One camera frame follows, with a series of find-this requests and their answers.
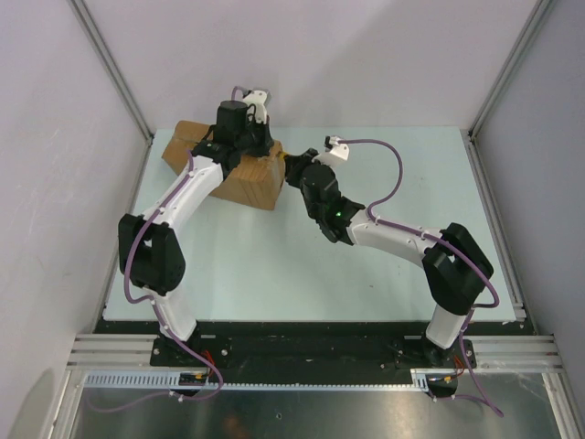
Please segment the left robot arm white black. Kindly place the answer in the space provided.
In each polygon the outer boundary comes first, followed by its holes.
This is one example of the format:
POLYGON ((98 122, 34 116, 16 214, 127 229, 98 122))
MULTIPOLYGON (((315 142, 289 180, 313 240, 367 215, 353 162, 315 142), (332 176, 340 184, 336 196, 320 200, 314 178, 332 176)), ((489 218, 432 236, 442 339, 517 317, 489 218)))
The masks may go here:
POLYGON ((202 344, 191 337, 197 320, 180 285, 186 259, 178 234, 243 156, 269 154, 273 140, 268 100, 268 92, 251 90, 239 100, 221 102, 215 123, 185 151, 186 164, 173 184, 142 214, 126 214, 118 223, 125 298, 133 305, 151 305, 163 333, 173 338, 171 356, 185 366, 200 359, 202 344))

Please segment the brown cardboard express box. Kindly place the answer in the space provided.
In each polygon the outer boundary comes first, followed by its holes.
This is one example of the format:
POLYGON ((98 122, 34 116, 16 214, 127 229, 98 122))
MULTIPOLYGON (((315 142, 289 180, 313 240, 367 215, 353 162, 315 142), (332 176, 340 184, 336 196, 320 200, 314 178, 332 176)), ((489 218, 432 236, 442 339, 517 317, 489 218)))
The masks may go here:
MULTIPOLYGON (((209 128, 209 125, 203 123, 177 123, 171 140, 162 153, 162 158, 177 175, 187 164, 187 151, 194 149, 209 128)), ((255 209, 274 210, 282 190, 284 175, 282 143, 275 140, 268 156, 243 156, 239 165, 211 195, 255 209)))

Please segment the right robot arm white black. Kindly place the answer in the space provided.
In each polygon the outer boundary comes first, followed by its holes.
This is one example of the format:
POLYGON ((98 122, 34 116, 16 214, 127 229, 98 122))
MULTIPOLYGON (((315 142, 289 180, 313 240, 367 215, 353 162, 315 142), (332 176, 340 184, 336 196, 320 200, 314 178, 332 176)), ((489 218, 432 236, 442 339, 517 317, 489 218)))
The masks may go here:
POLYGON ((331 159, 331 153, 319 154, 313 148, 286 155, 287 184, 300 190, 309 218, 330 242, 374 248, 424 271, 435 308, 419 353, 429 365, 444 366, 479 307, 477 297, 493 288, 493 265, 461 224, 426 230, 375 217, 366 206, 341 194, 331 159))

